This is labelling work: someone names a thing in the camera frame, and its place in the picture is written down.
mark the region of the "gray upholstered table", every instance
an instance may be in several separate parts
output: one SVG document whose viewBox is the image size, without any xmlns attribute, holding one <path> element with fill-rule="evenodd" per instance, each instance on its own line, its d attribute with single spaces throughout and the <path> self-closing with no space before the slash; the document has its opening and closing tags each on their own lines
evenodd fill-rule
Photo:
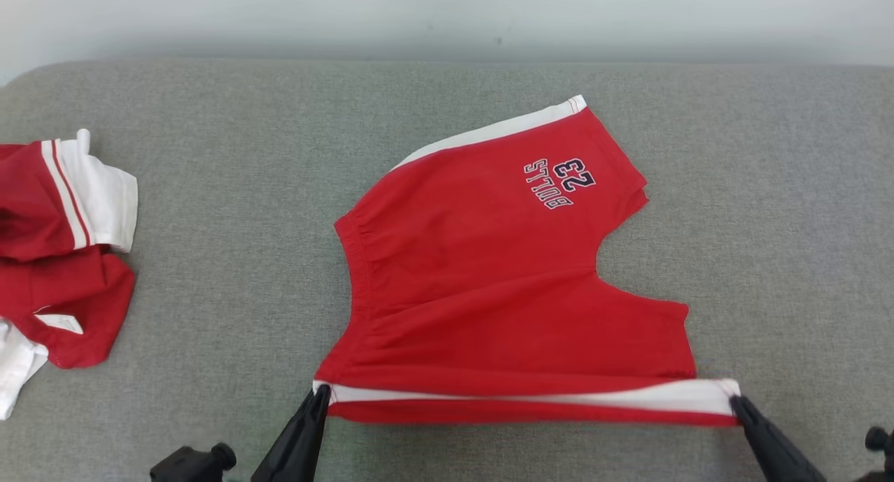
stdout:
<svg viewBox="0 0 894 482">
<path fill-rule="evenodd" d="M 583 94 L 649 180 L 604 279 L 691 307 L 733 377 L 832 480 L 894 424 L 894 71 L 87 62 L 0 89 L 0 139 L 93 135 L 140 180 L 111 357 L 48 365 L 0 423 L 0 479 L 143 480 L 227 441 L 248 479 L 347 323 L 332 223 L 421 145 Z M 319 480 L 759 480 L 738 429 L 399 428 L 332 419 Z"/>
</svg>

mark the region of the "white sleeve trim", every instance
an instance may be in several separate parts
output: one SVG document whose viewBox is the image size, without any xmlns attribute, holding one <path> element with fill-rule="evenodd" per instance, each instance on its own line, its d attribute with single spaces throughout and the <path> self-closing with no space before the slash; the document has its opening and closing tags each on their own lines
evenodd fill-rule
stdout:
<svg viewBox="0 0 894 482">
<path fill-rule="evenodd" d="M 328 384 L 330 405 L 338 402 L 389 402 L 390 400 L 513 400 L 514 402 L 568 403 L 644 411 L 698 412 L 734 416 L 729 399 L 741 394 L 732 379 L 687 379 L 636 390 L 612 393 L 545 394 L 534 396 L 475 397 L 433 393 L 370 390 L 314 381 L 313 390 Z"/>
<path fill-rule="evenodd" d="M 137 227 L 137 179 L 90 155 L 86 129 L 78 131 L 77 139 L 56 143 L 61 176 L 71 187 L 87 245 L 108 244 L 117 252 L 130 252 Z M 78 246 L 81 242 L 76 238 L 76 249 L 86 246 Z"/>
<path fill-rule="evenodd" d="M 63 176 L 63 173 L 61 173 L 57 167 L 57 155 L 59 150 L 57 144 L 58 141 L 41 142 L 41 155 L 44 158 L 44 164 L 47 164 L 47 170 L 49 171 L 50 177 L 53 179 L 55 188 L 57 188 L 57 192 L 59 193 L 65 219 L 68 221 L 68 226 L 71 229 L 71 236 L 74 237 L 74 249 L 82 249 L 89 244 L 87 242 L 87 230 L 80 224 L 75 201 L 71 198 L 74 189 L 69 186 L 66 182 L 66 177 Z"/>
<path fill-rule="evenodd" d="M 415 161 L 416 159 L 421 159 L 422 157 L 425 157 L 425 155 L 434 154 L 441 150 L 466 147 L 466 145 L 473 145 L 495 138 L 502 138 L 502 136 L 509 136 L 528 131 L 528 129 L 538 128 L 539 126 L 549 124 L 550 122 L 565 119 L 568 116 L 581 112 L 581 110 L 584 110 L 586 107 L 587 102 L 584 101 L 584 97 L 578 94 L 577 96 L 565 100 L 563 103 L 547 107 L 538 112 L 502 120 L 502 122 L 484 126 L 481 129 L 475 129 L 475 131 L 461 133 L 434 142 L 431 145 L 426 145 L 407 156 L 405 160 L 400 161 L 400 163 L 392 169 L 397 169 L 406 163 L 412 163 L 412 161 Z"/>
</svg>

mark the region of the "clothing tag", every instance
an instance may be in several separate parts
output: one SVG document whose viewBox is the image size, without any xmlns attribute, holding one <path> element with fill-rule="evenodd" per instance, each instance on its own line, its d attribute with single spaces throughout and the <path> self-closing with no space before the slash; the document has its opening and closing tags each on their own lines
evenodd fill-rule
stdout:
<svg viewBox="0 0 894 482">
<path fill-rule="evenodd" d="M 80 328 L 80 323 L 71 314 L 34 314 L 34 316 L 44 322 L 46 326 L 69 330 L 69 332 L 77 333 L 77 335 L 84 335 L 84 329 Z"/>
</svg>

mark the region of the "red shorts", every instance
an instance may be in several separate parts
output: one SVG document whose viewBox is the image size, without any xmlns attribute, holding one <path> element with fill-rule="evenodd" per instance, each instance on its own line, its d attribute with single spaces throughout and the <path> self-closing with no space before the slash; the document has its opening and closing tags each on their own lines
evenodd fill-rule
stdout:
<svg viewBox="0 0 894 482">
<path fill-rule="evenodd" d="M 687 307 L 601 281 L 645 178 L 575 96 L 428 145 L 335 224 L 351 322 L 316 373 L 368 422 L 734 425 L 695 379 Z"/>
</svg>

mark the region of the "clothing pile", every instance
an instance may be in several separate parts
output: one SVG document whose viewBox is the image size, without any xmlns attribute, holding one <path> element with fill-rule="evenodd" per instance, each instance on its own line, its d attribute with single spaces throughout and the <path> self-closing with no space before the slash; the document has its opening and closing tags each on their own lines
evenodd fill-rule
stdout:
<svg viewBox="0 0 894 482">
<path fill-rule="evenodd" d="M 0 145 L 0 419 L 49 360 L 105 360 L 130 305 L 137 179 L 73 140 Z"/>
</svg>

